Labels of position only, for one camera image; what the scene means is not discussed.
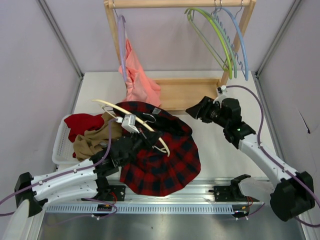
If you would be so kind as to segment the cream hanger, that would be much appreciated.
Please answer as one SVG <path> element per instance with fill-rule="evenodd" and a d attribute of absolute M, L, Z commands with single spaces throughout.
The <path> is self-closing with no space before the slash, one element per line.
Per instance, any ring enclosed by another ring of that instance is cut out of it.
<path fill-rule="evenodd" d="M 101 100 L 101 99 L 92 99 L 92 102 L 99 103 L 101 108 L 107 106 L 113 109 L 116 109 L 124 114 L 124 117 L 114 117 L 117 123 L 121 123 L 121 127 L 130 133 L 138 133 L 138 128 L 136 127 L 136 122 L 141 124 L 150 132 L 155 132 L 155 130 L 147 124 L 146 120 L 142 120 L 133 113 L 125 110 L 124 108 L 119 107 L 113 103 Z"/>

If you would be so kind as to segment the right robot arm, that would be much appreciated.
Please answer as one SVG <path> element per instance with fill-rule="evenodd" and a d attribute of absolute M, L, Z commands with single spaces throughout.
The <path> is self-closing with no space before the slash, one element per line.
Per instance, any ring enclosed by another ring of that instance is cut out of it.
<path fill-rule="evenodd" d="M 253 160 L 272 184 L 263 186 L 245 178 L 238 185 L 242 195 L 269 204 L 274 214 L 284 222 L 319 205 L 312 176 L 306 171 L 298 172 L 277 155 L 267 152 L 260 136 L 242 120 L 237 99 L 205 96 L 198 104 L 187 108 L 186 113 L 204 123 L 222 127 L 225 139 Z"/>

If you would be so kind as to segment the red plaid skirt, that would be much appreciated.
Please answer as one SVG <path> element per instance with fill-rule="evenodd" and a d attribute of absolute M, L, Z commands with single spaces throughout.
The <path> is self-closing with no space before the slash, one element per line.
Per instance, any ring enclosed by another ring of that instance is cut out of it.
<path fill-rule="evenodd" d="M 141 101 L 119 102 L 118 107 L 136 115 L 161 138 L 170 154 L 158 149 L 141 150 L 121 169 L 120 182 L 138 195 L 165 197 L 183 189 L 201 171 L 193 130 L 177 116 Z"/>

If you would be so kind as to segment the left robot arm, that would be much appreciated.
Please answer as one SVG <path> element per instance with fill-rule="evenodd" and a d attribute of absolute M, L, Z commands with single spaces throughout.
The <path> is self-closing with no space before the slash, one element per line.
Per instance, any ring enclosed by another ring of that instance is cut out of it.
<path fill-rule="evenodd" d="M 160 131 L 140 131 L 111 141 L 92 157 L 62 171 L 33 176 L 25 172 L 18 177 L 14 188 L 16 206 L 27 200 L 29 217 L 48 206 L 74 200 L 105 201 L 112 191 L 107 177 L 132 163 L 143 150 L 151 150 Z"/>

